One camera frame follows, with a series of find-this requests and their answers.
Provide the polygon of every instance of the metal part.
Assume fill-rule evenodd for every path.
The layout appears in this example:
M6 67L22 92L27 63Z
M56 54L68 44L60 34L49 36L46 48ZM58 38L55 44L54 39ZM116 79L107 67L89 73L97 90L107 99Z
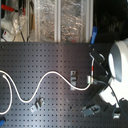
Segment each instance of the metal part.
M77 74L76 71L71 71L71 78L70 78L70 82L72 85L74 85L76 87L76 78Z
M113 119L119 119L121 116L120 109L116 108L116 105L114 106L112 116L113 116Z
M82 108L81 112L84 114L84 116L94 115L94 114L100 112L100 106L99 105L93 105L89 108L84 107L84 108Z
M35 103L35 105L33 105L33 106L30 108L31 112L32 112L32 113L35 113L36 111L38 111L38 110L42 107L43 104L44 104L44 99L41 98L39 101L37 101L37 102Z

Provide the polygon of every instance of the connector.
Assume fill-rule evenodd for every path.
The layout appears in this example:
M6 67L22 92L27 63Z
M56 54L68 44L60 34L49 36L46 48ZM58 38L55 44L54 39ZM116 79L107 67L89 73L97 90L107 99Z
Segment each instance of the connector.
M94 79L92 76L87 76L87 83L88 84L97 84L98 80Z
M87 83L92 84L93 83L93 77L92 76L87 76Z

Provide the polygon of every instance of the small black object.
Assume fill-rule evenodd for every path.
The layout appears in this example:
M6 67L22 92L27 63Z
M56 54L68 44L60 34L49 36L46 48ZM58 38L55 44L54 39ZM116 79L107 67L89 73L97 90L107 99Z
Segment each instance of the small black object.
M90 116L90 115L94 115L96 113L99 113L100 112L100 106L99 105L93 105L91 107L84 107L81 111L84 116Z

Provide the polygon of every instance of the black surface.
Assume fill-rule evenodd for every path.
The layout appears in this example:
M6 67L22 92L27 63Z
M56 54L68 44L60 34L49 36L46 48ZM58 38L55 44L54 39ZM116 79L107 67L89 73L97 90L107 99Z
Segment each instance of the black surface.
M111 45L97 44L95 48L107 56ZM55 70L70 80L70 71L78 72L78 87L86 87L86 77L90 75L91 58L88 44L53 44L53 43L0 43L0 69L14 79L23 99L29 99L37 87L40 78L50 70ZM104 75L104 71L95 63L94 75ZM60 77L47 76L41 84L36 97L29 104L22 103L13 88L11 110L4 115L6 123L1 128L127 128L128 121L121 116L112 119L113 108L84 117L81 109L93 104L93 95L102 85L91 85L84 92L70 91ZM30 107L36 98L43 97L45 105L32 114ZM106 106L100 98L95 99ZM0 78L0 111L9 104L7 83Z

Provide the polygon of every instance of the power cord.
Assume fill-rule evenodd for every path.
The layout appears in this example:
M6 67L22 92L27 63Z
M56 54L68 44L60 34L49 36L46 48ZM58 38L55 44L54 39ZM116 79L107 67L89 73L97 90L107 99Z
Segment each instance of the power cord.
M96 79L94 79L94 82L95 82L95 83L98 83L98 82L99 82L99 83L105 84L105 85L107 85L108 87L110 87L110 89L112 90L112 92L113 92L113 94L114 94L114 96L115 96L116 102L117 102L117 104L118 104L120 110L122 111L122 113L123 113L123 115L126 117L126 119L128 120L128 115L125 114L125 112L124 112L124 110L123 110L123 108L122 108L122 105L121 105L121 103L118 101L118 98L117 98L117 96L116 96L116 94L115 94L113 88L111 87L111 85L109 85L108 83L105 83L105 82L103 82L103 81L98 81L98 80L96 80Z
M38 83L38 85L37 85L37 88L36 88L36 90L35 90L33 96L32 96L28 101L25 101L25 100L23 100L23 99L20 97L20 94L19 94L19 92L18 92L18 90L17 90L16 84L15 84L15 82L13 81L13 79L11 78L11 76L10 76L8 73L6 73L5 71L2 71L2 70L0 70L0 73L4 74L4 75L3 75L3 78L7 81L8 86L9 86L9 90L10 90L10 103L9 103L9 106L8 106L8 108L7 108L7 110L6 110L5 112L0 112L0 115L6 114L6 113L10 110L11 105L12 105L12 88L11 88L11 84L10 84L9 80L12 82L12 84L13 84L13 86L14 86L14 88L15 88L18 98L19 98L20 101L23 102L23 103L29 103L29 102L31 102L31 101L33 100L33 98L35 97L35 95L36 95L36 93L37 93L37 91L38 91L38 89L39 89L39 87L40 87L40 85L41 85L42 80L43 80L47 75L49 75L49 74L56 74L56 75L60 76L69 86L71 86L72 88L74 88L74 89L76 89L76 90L79 90L79 91L85 91L85 90L87 90L87 89L90 87L90 85L91 85L91 83L90 83L90 84L88 84L88 86L87 86L86 88L78 88L78 87L75 87L74 85L72 85L72 84L71 84L66 78L64 78L60 73L58 73L58 72L56 72L56 71L49 71L49 72L45 73L45 74L43 75L43 77L40 79L40 81L39 81L39 83Z

